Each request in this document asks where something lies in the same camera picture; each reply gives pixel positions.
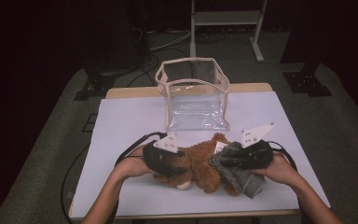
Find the black glove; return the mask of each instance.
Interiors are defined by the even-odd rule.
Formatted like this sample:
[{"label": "black glove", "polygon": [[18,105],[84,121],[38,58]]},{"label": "black glove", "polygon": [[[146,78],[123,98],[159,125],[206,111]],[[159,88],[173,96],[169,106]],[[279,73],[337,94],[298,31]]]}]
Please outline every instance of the black glove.
[{"label": "black glove", "polygon": [[266,141],[260,140],[249,147],[233,142],[225,146],[221,153],[220,164],[224,167],[237,166],[242,170],[267,168],[273,159],[273,148]]},{"label": "black glove", "polygon": [[155,171],[160,175],[167,177],[173,175],[182,175],[187,169],[183,167],[173,167],[166,162],[167,158],[176,156],[183,157],[185,153],[178,151],[173,153],[170,151],[162,150],[153,146],[156,141],[152,141],[144,147],[144,161],[151,170]]}]

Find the brown teddy bear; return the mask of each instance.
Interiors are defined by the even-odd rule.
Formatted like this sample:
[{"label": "brown teddy bear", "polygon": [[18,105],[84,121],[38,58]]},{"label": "brown teddy bear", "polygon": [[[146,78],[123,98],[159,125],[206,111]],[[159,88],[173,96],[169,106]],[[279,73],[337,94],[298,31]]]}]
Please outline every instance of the brown teddy bear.
[{"label": "brown teddy bear", "polygon": [[171,177],[154,175],[154,177],[164,185],[179,189],[188,188],[193,180],[200,189],[208,194],[216,192],[220,184],[225,183],[225,190],[229,195],[239,195],[235,188],[209,163],[209,158],[214,154],[217,142],[229,144],[222,133],[216,133],[209,141],[201,142],[192,147],[179,147],[179,150],[183,151],[185,156],[169,157],[167,163],[173,167],[186,168],[187,171],[182,175]]}]

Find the carpeted floor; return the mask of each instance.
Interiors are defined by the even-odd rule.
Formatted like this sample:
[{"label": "carpeted floor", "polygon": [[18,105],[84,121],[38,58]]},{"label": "carpeted floor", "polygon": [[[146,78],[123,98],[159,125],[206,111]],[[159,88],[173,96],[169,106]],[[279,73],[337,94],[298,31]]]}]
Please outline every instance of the carpeted floor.
[{"label": "carpeted floor", "polygon": [[[199,57],[212,57],[231,83],[267,82],[281,100],[296,135],[318,176],[332,209],[345,223],[358,223],[358,107],[342,87],[339,77],[321,64],[317,78],[332,96],[309,97],[292,93],[282,73],[296,72],[303,64],[280,64],[288,32],[263,32],[259,45],[265,61],[258,63],[248,41],[251,33],[230,34],[212,44],[198,44]],[[177,35],[152,34],[151,47],[161,46]],[[155,75],[162,61],[183,58],[188,43],[154,52],[144,70]],[[114,87],[127,87],[144,70],[118,77]],[[87,155],[92,122],[102,96],[75,101],[87,81],[85,71],[74,74],[39,135],[27,162],[0,209],[3,223],[67,223],[62,211],[68,211],[78,177]],[[150,86],[143,75],[131,87]],[[198,223],[251,223],[250,218],[201,219]],[[117,220],[115,223],[131,223]],[[147,220],[146,223],[196,223],[195,219]],[[299,223],[298,216],[262,217],[261,223]]]}]

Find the transparent plastic container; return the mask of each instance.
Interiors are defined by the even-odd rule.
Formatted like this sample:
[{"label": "transparent plastic container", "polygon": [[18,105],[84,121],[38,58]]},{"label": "transparent plastic container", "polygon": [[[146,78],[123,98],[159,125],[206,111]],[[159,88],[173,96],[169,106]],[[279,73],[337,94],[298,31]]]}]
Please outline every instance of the transparent plastic container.
[{"label": "transparent plastic container", "polygon": [[229,81],[212,58],[166,61],[156,73],[166,97],[166,131],[229,130]]}]

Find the person's hand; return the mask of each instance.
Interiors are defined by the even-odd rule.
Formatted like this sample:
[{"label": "person's hand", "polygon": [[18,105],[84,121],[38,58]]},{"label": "person's hand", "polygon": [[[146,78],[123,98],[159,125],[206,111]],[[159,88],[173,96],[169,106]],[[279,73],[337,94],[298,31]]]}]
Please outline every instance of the person's hand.
[{"label": "person's hand", "polygon": [[145,174],[155,174],[150,170],[143,160],[143,149],[145,145],[138,146],[127,158],[121,161],[114,169],[114,172],[124,178],[140,176]]},{"label": "person's hand", "polygon": [[299,179],[302,179],[301,175],[279,152],[274,152],[274,158],[266,169],[254,169],[250,172],[256,175],[264,175],[275,182],[288,186],[292,186]]}]

